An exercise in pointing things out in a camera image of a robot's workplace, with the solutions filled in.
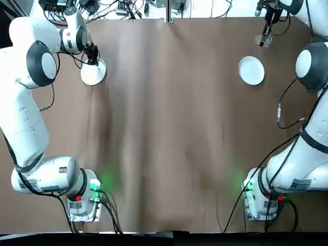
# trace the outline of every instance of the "connector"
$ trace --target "connector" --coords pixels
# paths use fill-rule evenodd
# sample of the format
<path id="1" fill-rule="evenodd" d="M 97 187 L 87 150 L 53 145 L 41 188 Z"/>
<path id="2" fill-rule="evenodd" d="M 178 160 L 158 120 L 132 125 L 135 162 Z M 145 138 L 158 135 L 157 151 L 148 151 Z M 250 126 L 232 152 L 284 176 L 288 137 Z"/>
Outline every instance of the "connector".
<path id="1" fill-rule="evenodd" d="M 143 10 L 143 13 L 144 13 L 144 14 L 148 14 L 148 12 L 149 12 L 149 3 L 146 2 L 146 3 L 145 3 L 145 8 L 144 8 L 144 10 Z"/>
<path id="2" fill-rule="evenodd" d="M 277 122 L 280 122 L 280 115 L 281 115 L 281 102 L 278 104 Z"/>
<path id="3" fill-rule="evenodd" d="M 100 203 L 100 198 L 98 197 L 90 197 L 89 201 L 92 203 Z"/>

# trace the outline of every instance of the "robot end effector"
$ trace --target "robot end effector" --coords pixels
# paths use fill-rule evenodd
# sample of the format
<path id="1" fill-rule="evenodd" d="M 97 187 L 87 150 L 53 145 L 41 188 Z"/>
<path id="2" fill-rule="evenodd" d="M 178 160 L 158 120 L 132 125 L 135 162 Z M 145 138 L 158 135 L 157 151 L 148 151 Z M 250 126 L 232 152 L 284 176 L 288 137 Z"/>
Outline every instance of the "robot end effector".
<path id="1" fill-rule="evenodd" d="M 260 16 L 262 8 L 266 8 L 265 27 L 259 45 L 263 47 L 271 32 L 272 25 L 279 22 L 282 11 L 289 14 L 297 14 L 303 5 L 304 0 L 259 0 L 255 10 L 255 16 Z"/>

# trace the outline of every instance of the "robotic arm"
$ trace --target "robotic arm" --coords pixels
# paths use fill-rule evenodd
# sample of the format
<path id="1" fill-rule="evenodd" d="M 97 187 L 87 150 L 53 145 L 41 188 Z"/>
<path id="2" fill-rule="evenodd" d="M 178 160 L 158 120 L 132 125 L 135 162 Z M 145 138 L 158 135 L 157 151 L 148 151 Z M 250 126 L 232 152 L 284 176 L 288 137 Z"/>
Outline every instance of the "robotic arm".
<path id="1" fill-rule="evenodd" d="M 101 203 L 93 201 L 101 198 L 99 180 L 73 157 L 44 155 L 49 134 L 31 91 L 55 81 L 58 71 L 53 54 L 60 51 L 84 51 L 88 60 L 82 70 L 93 73 L 85 77 L 81 71 L 82 78 L 95 79 L 92 84 L 103 80 L 105 62 L 84 19 L 78 11 L 69 15 L 72 11 L 68 9 L 67 16 L 74 21 L 68 17 L 69 28 L 60 31 L 46 20 L 19 17 L 12 21 L 13 46 L 0 49 L 0 127 L 14 159 L 11 183 L 16 191 L 66 194 L 71 221 L 98 221 Z"/>
<path id="2" fill-rule="evenodd" d="M 318 99 L 296 140 L 270 158 L 266 168 L 250 170 L 242 183 L 249 220 L 274 219 L 280 195 L 328 190 L 328 42 L 304 47 L 295 70 L 298 80 L 309 92 L 318 93 Z"/>
<path id="3" fill-rule="evenodd" d="M 328 12 L 328 2 L 325 0 L 311 0 L 308 1 L 308 4 L 314 32 L 320 36 L 328 36 L 328 22 L 326 16 Z M 263 8 L 266 8 L 266 24 L 259 43 L 261 47 L 264 45 L 270 32 L 272 32 L 272 26 L 279 21 L 283 10 L 288 14 L 296 16 L 306 25 L 310 25 L 305 0 L 259 0 L 255 10 L 255 16 L 259 16 Z"/>

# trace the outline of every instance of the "metal pole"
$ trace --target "metal pole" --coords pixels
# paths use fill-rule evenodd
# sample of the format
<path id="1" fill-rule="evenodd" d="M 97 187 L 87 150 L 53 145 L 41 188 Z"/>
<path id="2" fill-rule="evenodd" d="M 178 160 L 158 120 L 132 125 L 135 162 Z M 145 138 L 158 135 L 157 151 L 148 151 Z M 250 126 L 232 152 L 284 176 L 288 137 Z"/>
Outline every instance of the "metal pole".
<path id="1" fill-rule="evenodd" d="M 171 17 L 171 10 L 172 10 L 172 0 L 166 0 L 166 14 L 165 14 L 165 22 L 173 22 Z"/>

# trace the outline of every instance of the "black band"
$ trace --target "black band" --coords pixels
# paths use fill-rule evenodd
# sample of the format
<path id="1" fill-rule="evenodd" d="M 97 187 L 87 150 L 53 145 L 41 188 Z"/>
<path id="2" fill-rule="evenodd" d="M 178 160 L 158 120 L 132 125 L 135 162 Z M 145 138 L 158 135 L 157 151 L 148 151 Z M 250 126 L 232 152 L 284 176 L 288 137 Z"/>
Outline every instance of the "black band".
<path id="1" fill-rule="evenodd" d="M 40 86 L 48 86 L 55 81 L 55 78 L 48 78 L 42 68 L 42 56 L 50 53 L 48 47 L 41 41 L 35 41 L 26 54 L 26 66 L 33 82 Z"/>
<path id="2" fill-rule="evenodd" d="M 29 164 L 28 166 L 23 167 L 23 168 L 20 167 L 18 164 L 15 164 L 16 169 L 17 169 L 17 172 L 19 172 L 19 173 L 27 173 L 27 172 L 31 171 L 32 168 L 35 167 L 35 165 L 40 161 L 40 159 L 41 159 L 42 156 L 43 156 L 43 152 L 42 152 L 41 155 L 38 155 L 36 157 L 36 159 L 34 159 L 34 161 L 32 161 L 31 164 Z"/>
<path id="3" fill-rule="evenodd" d="M 63 42 L 63 32 L 64 29 L 60 29 L 59 30 L 59 34 L 60 34 L 60 49 L 65 51 L 65 46 L 64 46 L 64 42 Z"/>
<path id="4" fill-rule="evenodd" d="M 304 0 L 293 0 L 292 4 L 290 4 L 288 6 L 288 5 L 283 4 L 279 1 L 278 5 L 279 5 L 280 8 L 286 10 L 290 14 L 295 15 L 301 10 L 303 2 L 304 2 Z"/>
<path id="5" fill-rule="evenodd" d="M 83 168 L 80 168 L 80 170 L 81 170 L 82 175 L 83 175 L 83 183 L 82 183 L 82 186 L 81 186 L 80 190 L 76 194 L 71 194 L 71 195 L 67 196 L 67 198 L 70 201 L 76 201 L 77 196 L 83 196 L 83 194 L 84 194 L 84 192 L 86 191 L 86 188 L 87 188 L 88 176 L 87 176 L 87 174 L 86 174 L 86 172 L 84 171 Z"/>
<path id="6" fill-rule="evenodd" d="M 72 42 L 71 42 L 71 32 L 66 33 L 66 40 L 68 48 L 73 49 Z"/>
<path id="7" fill-rule="evenodd" d="M 328 47 L 324 43 L 312 43 L 302 50 L 311 54 L 311 65 L 308 73 L 298 80 L 310 92 L 317 92 L 324 88 L 328 81 Z"/>
<path id="8" fill-rule="evenodd" d="M 85 46 L 87 45 L 87 32 L 82 26 L 79 26 L 76 33 L 76 46 L 79 51 L 83 51 Z"/>
<path id="9" fill-rule="evenodd" d="M 299 135 L 303 138 L 303 140 L 310 145 L 312 148 L 328 154 L 328 147 L 325 145 L 322 145 L 321 143 L 319 143 L 317 140 L 313 139 L 307 132 L 305 129 L 303 129 L 303 127 L 300 130 Z"/>
<path id="10" fill-rule="evenodd" d="M 258 172 L 257 181 L 258 181 L 258 187 L 260 188 L 261 193 L 263 194 L 263 196 L 267 197 L 267 196 L 270 196 L 270 193 L 266 190 L 266 188 L 264 187 L 264 184 L 262 182 L 263 171 L 264 171 L 264 168 L 261 168 L 260 171 Z"/>

